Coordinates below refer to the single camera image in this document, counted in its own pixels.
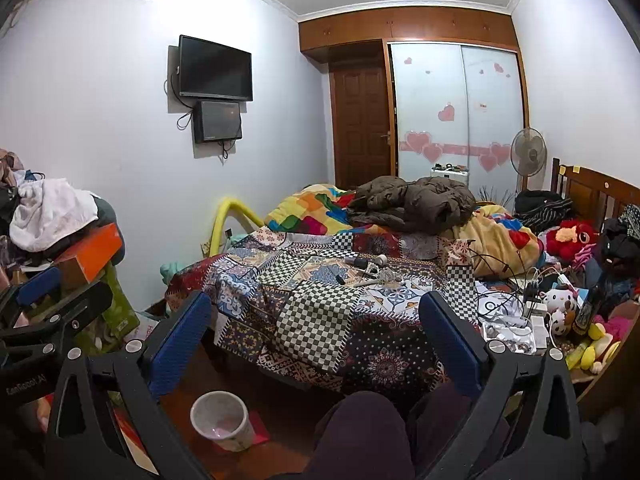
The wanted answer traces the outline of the brown puffer jacket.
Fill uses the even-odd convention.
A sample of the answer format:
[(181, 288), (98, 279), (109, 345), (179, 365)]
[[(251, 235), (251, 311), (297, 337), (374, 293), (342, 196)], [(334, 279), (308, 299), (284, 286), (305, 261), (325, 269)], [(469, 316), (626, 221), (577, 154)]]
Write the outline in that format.
[(443, 177), (407, 182), (384, 176), (356, 189), (347, 218), (353, 226), (376, 224), (396, 232), (439, 235), (464, 226), (475, 208), (475, 197), (463, 182)]

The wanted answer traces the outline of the yellow plush toy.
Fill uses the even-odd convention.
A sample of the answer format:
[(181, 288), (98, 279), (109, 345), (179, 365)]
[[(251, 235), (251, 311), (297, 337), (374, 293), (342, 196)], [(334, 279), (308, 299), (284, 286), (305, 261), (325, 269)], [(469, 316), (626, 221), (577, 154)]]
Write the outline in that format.
[(620, 330), (611, 322), (592, 323), (587, 332), (587, 339), (578, 344), (565, 358), (567, 368), (599, 375), (605, 365), (614, 358), (621, 343)]

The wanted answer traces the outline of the standing electric fan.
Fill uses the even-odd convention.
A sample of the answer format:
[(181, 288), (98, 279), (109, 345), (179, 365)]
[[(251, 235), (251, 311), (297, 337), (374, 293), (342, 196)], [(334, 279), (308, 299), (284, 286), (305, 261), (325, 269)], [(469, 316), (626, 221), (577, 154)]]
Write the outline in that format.
[(522, 191), (528, 188), (529, 180), (544, 169), (547, 155), (546, 141), (537, 129), (527, 127), (514, 136), (510, 161), (520, 178)]

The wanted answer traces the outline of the brown wooden door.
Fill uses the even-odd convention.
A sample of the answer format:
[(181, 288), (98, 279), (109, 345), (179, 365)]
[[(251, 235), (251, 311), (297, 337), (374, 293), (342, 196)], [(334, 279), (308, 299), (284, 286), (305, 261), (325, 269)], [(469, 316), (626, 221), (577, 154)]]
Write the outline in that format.
[(335, 181), (358, 188), (390, 176), (390, 107), (384, 61), (357, 58), (329, 67)]

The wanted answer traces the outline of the white cloth pile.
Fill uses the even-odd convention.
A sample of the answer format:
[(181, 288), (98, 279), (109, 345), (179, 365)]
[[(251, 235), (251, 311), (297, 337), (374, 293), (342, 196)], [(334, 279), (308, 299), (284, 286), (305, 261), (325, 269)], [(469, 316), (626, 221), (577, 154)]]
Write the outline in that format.
[(9, 237), (25, 252), (44, 252), (98, 218), (93, 195), (64, 178), (25, 181), (17, 193)]

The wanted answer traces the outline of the wooden bed headboard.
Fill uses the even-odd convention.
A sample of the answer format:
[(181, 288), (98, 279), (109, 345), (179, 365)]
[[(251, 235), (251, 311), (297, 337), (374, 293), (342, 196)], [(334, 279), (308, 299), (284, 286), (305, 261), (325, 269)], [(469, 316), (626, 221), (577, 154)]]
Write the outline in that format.
[(629, 204), (639, 205), (639, 189), (620, 179), (581, 166), (552, 159), (551, 192), (570, 198), (578, 218), (589, 220), (596, 230), (609, 218), (617, 218)]

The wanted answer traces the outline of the dalmatian plush toy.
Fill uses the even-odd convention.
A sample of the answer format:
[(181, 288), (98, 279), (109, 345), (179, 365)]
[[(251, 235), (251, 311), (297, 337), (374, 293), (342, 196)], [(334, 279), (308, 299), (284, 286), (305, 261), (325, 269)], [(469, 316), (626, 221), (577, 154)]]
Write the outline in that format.
[(542, 297), (549, 313), (552, 336), (564, 336), (573, 326), (578, 313), (577, 295), (570, 289), (552, 288)]

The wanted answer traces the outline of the red plush toy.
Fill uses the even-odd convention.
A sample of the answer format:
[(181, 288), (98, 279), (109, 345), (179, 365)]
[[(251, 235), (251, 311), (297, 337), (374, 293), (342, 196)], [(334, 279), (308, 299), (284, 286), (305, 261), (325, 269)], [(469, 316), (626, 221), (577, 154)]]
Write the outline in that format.
[(599, 233), (585, 220), (563, 220), (544, 238), (546, 252), (562, 263), (573, 263), (585, 248), (597, 243)]

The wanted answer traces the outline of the green patterned bag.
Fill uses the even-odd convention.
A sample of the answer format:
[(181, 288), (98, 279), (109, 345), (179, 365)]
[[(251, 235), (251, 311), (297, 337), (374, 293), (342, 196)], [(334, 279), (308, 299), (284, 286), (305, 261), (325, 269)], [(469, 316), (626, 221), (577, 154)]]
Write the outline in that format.
[(110, 288), (111, 305), (74, 338), (74, 344), (88, 356), (98, 356), (119, 349), (125, 337), (140, 324), (111, 263), (105, 267), (100, 282)]

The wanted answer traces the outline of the black wall television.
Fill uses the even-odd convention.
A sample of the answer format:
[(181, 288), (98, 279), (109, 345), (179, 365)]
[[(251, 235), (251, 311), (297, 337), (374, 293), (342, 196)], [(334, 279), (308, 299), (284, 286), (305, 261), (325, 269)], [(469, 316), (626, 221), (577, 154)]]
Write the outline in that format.
[(250, 52), (181, 35), (177, 66), (178, 92), (182, 98), (232, 102), (253, 99)]

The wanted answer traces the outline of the purple black spray bottle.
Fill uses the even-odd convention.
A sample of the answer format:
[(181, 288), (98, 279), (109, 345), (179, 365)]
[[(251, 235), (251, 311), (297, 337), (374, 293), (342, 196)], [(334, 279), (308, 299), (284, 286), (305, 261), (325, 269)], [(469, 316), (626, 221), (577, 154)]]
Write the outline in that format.
[(361, 256), (349, 256), (344, 258), (344, 263), (353, 266), (356, 269), (367, 270), (370, 261)]

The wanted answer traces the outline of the white bandage tape roll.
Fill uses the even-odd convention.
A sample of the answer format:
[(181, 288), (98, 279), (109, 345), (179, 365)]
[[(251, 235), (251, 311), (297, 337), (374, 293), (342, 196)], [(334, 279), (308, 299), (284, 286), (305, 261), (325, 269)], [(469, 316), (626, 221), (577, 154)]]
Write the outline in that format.
[(376, 255), (374, 260), (378, 266), (388, 266), (388, 258), (386, 255)]

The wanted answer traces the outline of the white plastic trash bin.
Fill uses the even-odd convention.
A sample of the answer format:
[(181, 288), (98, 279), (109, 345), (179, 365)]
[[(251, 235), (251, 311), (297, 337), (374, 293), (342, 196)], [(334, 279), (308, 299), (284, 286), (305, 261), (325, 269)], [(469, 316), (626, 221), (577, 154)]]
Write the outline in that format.
[(200, 436), (225, 451), (242, 452), (254, 443), (246, 405), (227, 391), (211, 391), (197, 398), (190, 408), (190, 422)]

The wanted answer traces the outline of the white sliding wardrobe with hearts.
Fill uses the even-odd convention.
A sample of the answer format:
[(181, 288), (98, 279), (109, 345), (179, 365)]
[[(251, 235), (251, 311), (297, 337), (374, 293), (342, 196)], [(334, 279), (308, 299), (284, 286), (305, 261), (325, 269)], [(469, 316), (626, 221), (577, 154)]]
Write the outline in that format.
[(525, 126), (516, 54), (436, 42), (388, 50), (398, 176), (458, 179), (477, 200), (511, 209), (520, 180), (511, 143)]

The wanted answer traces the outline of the patchwork patterned bedspread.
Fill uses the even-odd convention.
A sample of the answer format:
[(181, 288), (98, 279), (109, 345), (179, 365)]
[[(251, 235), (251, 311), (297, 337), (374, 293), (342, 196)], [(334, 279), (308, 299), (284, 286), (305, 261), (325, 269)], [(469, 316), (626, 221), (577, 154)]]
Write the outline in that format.
[[(378, 266), (376, 255), (386, 255), (388, 266)], [(367, 270), (344, 263), (349, 256), (367, 258)], [(421, 298), (439, 292), (460, 318), (474, 321), (477, 260), (469, 240), (260, 228), (181, 269), (165, 297), (176, 308), (190, 292), (204, 292), (216, 346), (277, 378), (406, 396), (446, 380), (420, 324)], [(382, 269), (401, 276), (396, 288), (347, 286)]]

